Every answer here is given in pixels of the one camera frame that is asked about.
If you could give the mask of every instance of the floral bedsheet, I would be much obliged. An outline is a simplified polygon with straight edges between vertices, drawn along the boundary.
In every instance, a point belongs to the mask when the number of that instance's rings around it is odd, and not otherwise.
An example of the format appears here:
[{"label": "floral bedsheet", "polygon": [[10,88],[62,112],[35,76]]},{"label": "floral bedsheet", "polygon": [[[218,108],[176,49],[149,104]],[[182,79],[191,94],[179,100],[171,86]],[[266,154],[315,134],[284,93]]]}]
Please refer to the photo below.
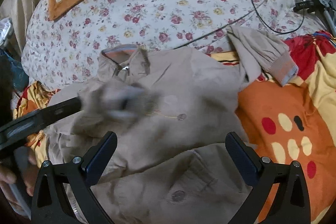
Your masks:
[{"label": "floral bedsheet", "polygon": [[[292,12],[295,1],[301,0],[253,0],[260,16],[278,31],[293,30],[302,20]],[[84,0],[57,21],[48,18],[48,0],[41,0],[29,23],[22,65],[47,88],[62,88],[95,76],[100,51],[118,44],[227,50],[229,24],[264,28],[251,0]],[[293,35],[323,28],[310,15]]]}]

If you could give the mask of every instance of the beige jacket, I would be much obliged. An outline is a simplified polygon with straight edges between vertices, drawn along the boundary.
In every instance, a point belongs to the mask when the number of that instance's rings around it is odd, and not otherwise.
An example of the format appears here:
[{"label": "beige jacket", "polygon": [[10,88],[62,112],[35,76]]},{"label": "beige jacket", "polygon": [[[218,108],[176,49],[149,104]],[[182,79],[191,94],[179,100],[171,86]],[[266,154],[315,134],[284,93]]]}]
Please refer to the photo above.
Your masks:
[{"label": "beige jacket", "polygon": [[[261,67],[282,84],[297,67],[279,39],[242,27],[229,31],[238,65],[224,66],[188,47],[137,49],[118,65],[108,58],[115,50],[107,49],[96,78],[52,97],[55,104],[79,92],[84,104],[82,111],[45,130],[54,164],[82,156],[107,131],[117,134],[118,147],[91,187],[116,224],[227,223],[248,195],[224,144],[231,131],[248,142],[235,114],[238,92],[260,75]],[[120,70],[125,66],[129,70]],[[102,92],[134,84],[159,94],[154,111],[134,123],[107,118]]]}]

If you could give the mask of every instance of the jacket cuff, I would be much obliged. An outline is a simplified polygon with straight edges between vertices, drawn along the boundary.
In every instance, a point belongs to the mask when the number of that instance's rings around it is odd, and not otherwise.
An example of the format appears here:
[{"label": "jacket cuff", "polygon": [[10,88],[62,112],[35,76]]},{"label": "jacket cuff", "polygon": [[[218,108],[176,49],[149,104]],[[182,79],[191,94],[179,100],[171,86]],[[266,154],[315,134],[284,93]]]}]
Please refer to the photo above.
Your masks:
[{"label": "jacket cuff", "polygon": [[298,73],[298,70],[299,68],[294,63],[289,52],[285,51],[274,61],[268,72],[273,75],[281,86],[284,86]]}]

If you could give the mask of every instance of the colorful blanket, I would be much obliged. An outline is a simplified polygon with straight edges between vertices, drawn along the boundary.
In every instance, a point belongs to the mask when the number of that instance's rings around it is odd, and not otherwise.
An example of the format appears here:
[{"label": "colorful blanket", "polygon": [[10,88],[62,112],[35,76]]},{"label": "colorful blanket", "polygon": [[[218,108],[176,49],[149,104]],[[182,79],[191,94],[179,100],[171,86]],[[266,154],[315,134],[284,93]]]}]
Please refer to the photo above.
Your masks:
[{"label": "colorful blanket", "polygon": [[[60,90],[46,90],[40,82],[35,81],[23,91],[23,94],[13,111],[13,119],[17,119],[35,109],[47,107],[50,98],[58,91]],[[42,162],[47,159],[46,138],[43,130],[40,130],[38,133],[31,134],[27,138],[27,141],[28,143],[26,145],[35,152],[37,165],[40,167]]]},{"label": "colorful blanket", "polygon": [[[290,164],[298,160],[310,195],[311,220],[318,223],[336,198],[336,48],[335,38],[319,31],[285,41],[299,67],[280,87],[271,75],[239,93],[236,111],[260,156]],[[224,65],[239,62],[235,52],[211,55]],[[274,199],[274,187],[259,221]]]}]

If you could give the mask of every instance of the metal pole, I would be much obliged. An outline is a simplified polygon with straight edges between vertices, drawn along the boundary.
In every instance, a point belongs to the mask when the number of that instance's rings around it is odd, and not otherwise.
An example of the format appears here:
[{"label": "metal pole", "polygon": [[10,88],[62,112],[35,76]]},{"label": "metal pole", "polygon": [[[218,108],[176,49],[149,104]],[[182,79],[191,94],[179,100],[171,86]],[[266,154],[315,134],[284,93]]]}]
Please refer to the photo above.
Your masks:
[{"label": "metal pole", "polygon": [[325,19],[327,20],[327,23],[329,25],[329,28],[331,30],[333,37],[336,37],[336,27],[335,27],[333,20],[331,19],[329,12],[327,10],[324,10],[323,15],[325,16]]}]

